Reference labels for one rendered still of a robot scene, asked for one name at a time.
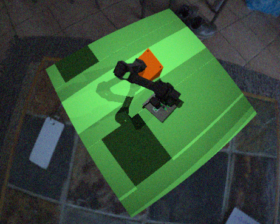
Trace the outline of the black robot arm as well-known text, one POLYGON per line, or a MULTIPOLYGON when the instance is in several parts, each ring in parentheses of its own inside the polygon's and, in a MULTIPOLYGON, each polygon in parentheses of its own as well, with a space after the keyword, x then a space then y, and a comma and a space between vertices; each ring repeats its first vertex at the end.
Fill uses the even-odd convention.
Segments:
POLYGON ((135 83, 139 86, 154 91, 154 93, 158 97, 165 100, 166 104, 169 104, 173 100, 176 102, 181 93, 173 89, 170 84, 163 82, 162 80, 153 82, 136 74, 139 73, 139 71, 144 71, 146 68, 147 65, 145 64, 145 62, 141 59, 136 58, 133 63, 118 61, 113 73, 115 73, 114 75, 120 80, 127 80, 132 84, 135 83), (122 78, 127 72, 130 72, 128 78, 122 78))

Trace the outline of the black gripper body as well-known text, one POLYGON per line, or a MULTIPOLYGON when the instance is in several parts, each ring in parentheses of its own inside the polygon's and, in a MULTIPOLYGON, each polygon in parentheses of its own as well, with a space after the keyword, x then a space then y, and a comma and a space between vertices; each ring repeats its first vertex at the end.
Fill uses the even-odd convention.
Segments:
POLYGON ((162 100, 162 98, 156 96, 156 97, 152 97, 152 98, 149 100, 149 102, 150 102, 154 107, 157 107, 157 106, 160 104, 160 102, 158 101, 158 99, 159 99, 160 101, 162 100))

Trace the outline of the grey switch panel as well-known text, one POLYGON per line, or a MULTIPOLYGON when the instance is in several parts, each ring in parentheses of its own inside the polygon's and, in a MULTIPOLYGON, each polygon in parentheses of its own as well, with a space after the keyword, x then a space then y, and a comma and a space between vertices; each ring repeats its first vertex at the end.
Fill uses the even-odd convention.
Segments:
POLYGON ((155 93, 153 93, 142 105, 147 108, 159 121, 163 122, 166 117, 174 110, 174 108, 181 102, 178 98, 175 102, 174 100, 169 104, 166 104, 165 100, 159 101, 160 104, 157 107, 154 107, 149 100, 155 97, 155 93))

